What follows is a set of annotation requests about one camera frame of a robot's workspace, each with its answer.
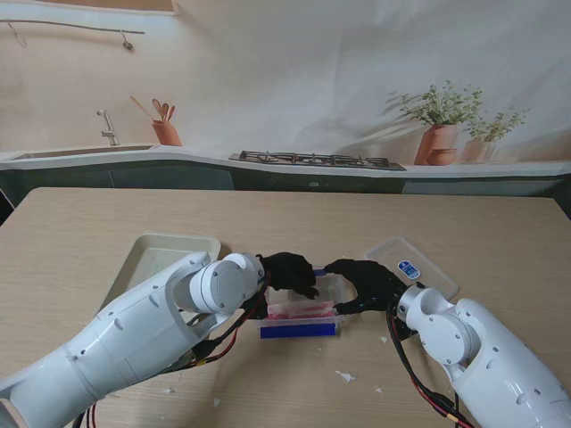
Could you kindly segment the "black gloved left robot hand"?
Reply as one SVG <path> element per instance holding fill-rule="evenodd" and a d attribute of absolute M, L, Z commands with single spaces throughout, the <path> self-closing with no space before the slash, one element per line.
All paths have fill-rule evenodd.
<path fill-rule="evenodd" d="M 261 257 L 264 271 L 269 274 L 269 286 L 276 291 L 293 291 L 307 299 L 319 296 L 313 266 L 302 255 L 279 252 Z"/>

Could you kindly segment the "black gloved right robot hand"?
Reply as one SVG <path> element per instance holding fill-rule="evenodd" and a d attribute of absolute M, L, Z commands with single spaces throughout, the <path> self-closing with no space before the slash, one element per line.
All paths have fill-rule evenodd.
<path fill-rule="evenodd" d="M 335 311 L 340 315 L 386 311 L 407 289 L 396 274 L 372 260 L 338 259 L 326 265 L 324 270 L 343 276 L 355 288 L 353 300 L 335 305 Z"/>

